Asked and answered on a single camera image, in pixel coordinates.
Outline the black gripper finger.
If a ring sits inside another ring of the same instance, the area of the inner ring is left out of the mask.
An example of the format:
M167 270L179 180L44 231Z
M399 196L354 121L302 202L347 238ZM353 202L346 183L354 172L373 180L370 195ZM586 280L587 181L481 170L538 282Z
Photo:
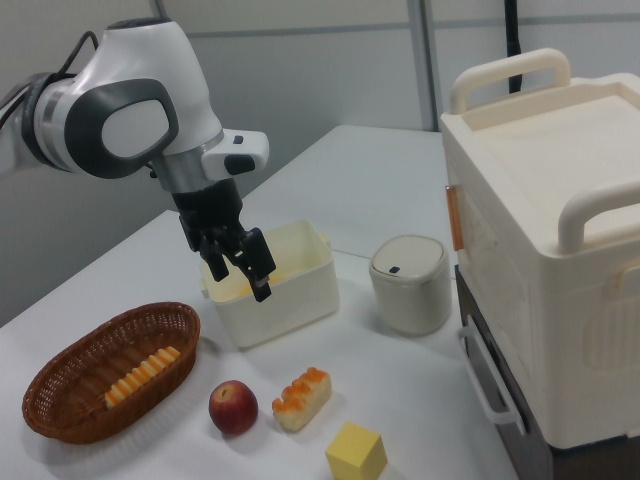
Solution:
M229 275L229 269L224 260L229 252L229 243L224 235L216 232L202 232L198 251L215 281L222 281Z
M257 302L263 302L271 295L269 279L276 264L260 229L253 228L239 238L233 250L232 263L248 280Z

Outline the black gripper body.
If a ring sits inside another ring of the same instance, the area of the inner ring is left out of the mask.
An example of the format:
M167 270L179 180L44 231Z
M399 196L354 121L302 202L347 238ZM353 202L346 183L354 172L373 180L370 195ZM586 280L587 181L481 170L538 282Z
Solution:
M173 193L172 198L192 251L203 240L221 252L237 252L245 230L239 221L242 199L233 179L220 180L199 191Z

